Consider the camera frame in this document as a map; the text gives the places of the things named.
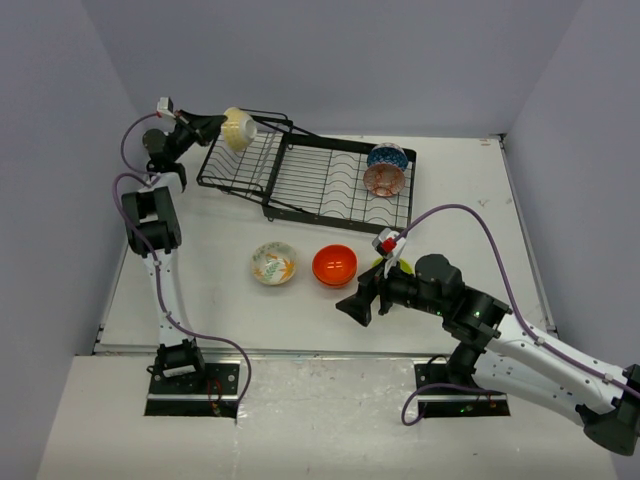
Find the yellow checkered white bowl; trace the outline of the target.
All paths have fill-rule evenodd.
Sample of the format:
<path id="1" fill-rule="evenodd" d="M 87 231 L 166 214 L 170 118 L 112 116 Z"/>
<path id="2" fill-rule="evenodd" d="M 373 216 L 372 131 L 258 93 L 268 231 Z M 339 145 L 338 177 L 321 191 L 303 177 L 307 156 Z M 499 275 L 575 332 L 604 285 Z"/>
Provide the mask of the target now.
<path id="1" fill-rule="evenodd" d="M 224 141 L 234 152 L 246 149 L 257 135 L 257 124 L 253 117 L 237 107 L 230 107 L 225 112 L 226 120 L 221 126 Z"/>

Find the orange bowl front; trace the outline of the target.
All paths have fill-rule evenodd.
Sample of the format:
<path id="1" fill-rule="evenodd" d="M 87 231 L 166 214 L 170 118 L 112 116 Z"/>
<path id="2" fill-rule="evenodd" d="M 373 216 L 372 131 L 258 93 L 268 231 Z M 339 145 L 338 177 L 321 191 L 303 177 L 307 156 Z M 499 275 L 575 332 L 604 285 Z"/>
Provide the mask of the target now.
<path id="1" fill-rule="evenodd" d="M 338 277 L 317 276 L 316 280 L 326 288 L 341 289 L 345 288 L 354 278 L 354 275 Z"/>

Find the orange bowl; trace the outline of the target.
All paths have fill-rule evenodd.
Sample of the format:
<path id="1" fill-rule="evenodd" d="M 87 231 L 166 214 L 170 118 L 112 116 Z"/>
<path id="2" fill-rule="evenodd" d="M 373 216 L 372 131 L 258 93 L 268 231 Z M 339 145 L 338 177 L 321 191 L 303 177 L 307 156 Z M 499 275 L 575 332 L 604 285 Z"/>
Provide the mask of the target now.
<path id="1" fill-rule="evenodd" d="M 354 278 L 354 275 L 338 277 L 317 276 L 316 280 L 326 288 L 341 289 L 345 288 Z"/>
<path id="2" fill-rule="evenodd" d="M 315 277 L 355 276 L 357 269 L 358 259 L 355 252 L 341 244 L 323 247 L 312 261 L 312 272 Z"/>

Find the lime green bowl front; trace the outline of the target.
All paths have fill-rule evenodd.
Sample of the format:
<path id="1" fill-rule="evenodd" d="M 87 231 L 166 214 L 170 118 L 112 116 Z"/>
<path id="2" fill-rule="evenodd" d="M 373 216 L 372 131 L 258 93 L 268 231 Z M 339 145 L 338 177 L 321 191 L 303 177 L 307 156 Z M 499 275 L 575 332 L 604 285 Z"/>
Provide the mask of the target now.
<path id="1" fill-rule="evenodd" d="M 382 257 L 377 258 L 376 260 L 374 260 L 371 264 L 372 267 L 375 267 L 377 265 L 379 265 L 381 262 L 383 261 Z M 411 267 L 411 265 L 404 259 L 399 259 L 397 265 L 399 266 L 399 268 L 404 272 L 407 273 L 409 275 L 413 275 L 414 271 Z"/>

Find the white floral bowl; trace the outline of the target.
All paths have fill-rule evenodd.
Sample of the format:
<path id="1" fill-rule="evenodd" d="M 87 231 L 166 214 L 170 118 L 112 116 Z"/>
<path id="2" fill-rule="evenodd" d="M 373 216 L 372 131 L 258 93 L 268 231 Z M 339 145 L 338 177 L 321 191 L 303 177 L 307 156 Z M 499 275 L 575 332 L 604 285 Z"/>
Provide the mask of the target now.
<path id="1" fill-rule="evenodd" d="M 279 286 L 294 277 L 297 269 L 297 253 L 287 243 L 268 242 L 252 253 L 250 268 L 254 278 L 261 284 Z"/>

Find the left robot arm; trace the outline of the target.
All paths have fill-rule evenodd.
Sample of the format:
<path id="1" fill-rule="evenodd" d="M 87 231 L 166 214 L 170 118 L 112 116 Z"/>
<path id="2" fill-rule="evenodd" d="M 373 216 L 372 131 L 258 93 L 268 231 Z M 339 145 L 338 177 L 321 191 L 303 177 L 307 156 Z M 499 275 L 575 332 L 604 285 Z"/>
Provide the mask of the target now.
<path id="1" fill-rule="evenodd" d="M 185 190 L 186 170 L 180 157 L 193 145 L 209 145 L 227 120 L 224 115 L 196 115 L 171 106 L 134 121 L 138 125 L 153 117 L 174 123 L 171 132 L 149 129 L 142 138 L 149 161 L 145 168 L 127 164 L 123 176 L 140 183 L 141 189 L 116 193 L 114 199 L 126 227 L 131 251 L 138 255 L 152 284 L 158 313 L 159 347 L 152 367 L 157 381 L 175 383 L 187 393 L 201 390 L 208 369 L 197 345 L 198 336 L 186 318 L 177 272 L 181 229 L 173 196 Z"/>

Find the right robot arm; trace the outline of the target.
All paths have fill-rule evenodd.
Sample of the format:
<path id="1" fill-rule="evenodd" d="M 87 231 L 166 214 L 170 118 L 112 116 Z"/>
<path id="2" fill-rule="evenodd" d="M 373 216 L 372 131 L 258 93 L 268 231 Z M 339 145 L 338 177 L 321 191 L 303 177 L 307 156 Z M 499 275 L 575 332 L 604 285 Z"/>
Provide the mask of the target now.
<path id="1" fill-rule="evenodd" d="M 376 266 L 358 279 L 355 294 L 337 309 L 362 326 L 394 305 L 435 315 L 458 345 L 434 382 L 418 388 L 477 397 L 506 394 L 569 419 L 604 449 L 631 456 L 639 439 L 639 368 L 619 367 L 585 355 L 520 322 L 514 310 L 466 285 L 442 255 L 421 257 L 415 272 Z"/>

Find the red patterned bowl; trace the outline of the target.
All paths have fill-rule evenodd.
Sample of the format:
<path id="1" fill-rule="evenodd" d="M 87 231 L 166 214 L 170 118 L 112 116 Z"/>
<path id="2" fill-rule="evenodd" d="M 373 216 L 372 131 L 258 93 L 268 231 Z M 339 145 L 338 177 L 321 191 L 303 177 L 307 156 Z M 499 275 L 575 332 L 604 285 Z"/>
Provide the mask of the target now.
<path id="1" fill-rule="evenodd" d="M 395 165 L 380 163 L 370 166 L 364 173 L 365 188 L 378 197 L 392 197 L 405 187 L 404 172 Z"/>

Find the blue patterned bowl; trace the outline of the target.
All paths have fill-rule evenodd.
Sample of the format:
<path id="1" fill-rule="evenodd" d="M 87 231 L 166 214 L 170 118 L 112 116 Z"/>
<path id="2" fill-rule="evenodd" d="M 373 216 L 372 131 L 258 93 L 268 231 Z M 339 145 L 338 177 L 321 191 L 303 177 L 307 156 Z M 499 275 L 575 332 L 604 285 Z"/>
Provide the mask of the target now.
<path id="1" fill-rule="evenodd" d="M 405 171 L 408 167 L 408 157 L 404 150 L 394 143 L 376 145 L 367 156 L 367 166 L 388 164 Z"/>

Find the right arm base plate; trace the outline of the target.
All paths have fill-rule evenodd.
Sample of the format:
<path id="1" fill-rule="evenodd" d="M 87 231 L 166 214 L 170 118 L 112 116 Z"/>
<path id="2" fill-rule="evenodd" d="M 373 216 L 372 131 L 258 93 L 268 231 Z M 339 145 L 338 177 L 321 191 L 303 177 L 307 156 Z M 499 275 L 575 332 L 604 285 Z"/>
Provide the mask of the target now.
<path id="1" fill-rule="evenodd" d="M 417 395 L 421 419 L 508 417 L 511 414 L 506 395 L 450 387 L 446 364 L 445 356 L 414 364 L 416 388 L 421 390 Z"/>

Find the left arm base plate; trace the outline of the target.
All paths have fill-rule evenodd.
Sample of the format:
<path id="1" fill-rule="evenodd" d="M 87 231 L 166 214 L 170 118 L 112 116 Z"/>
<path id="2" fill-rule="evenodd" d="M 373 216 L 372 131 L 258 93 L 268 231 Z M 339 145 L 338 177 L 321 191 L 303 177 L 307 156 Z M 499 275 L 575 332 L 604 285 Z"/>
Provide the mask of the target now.
<path id="1" fill-rule="evenodd" d="M 203 373 L 165 379 L 147 367 L 150 383 L 144 415 L 147 417 L 207 417 L 236 419 L 240 363 L 206 363 Z"/>

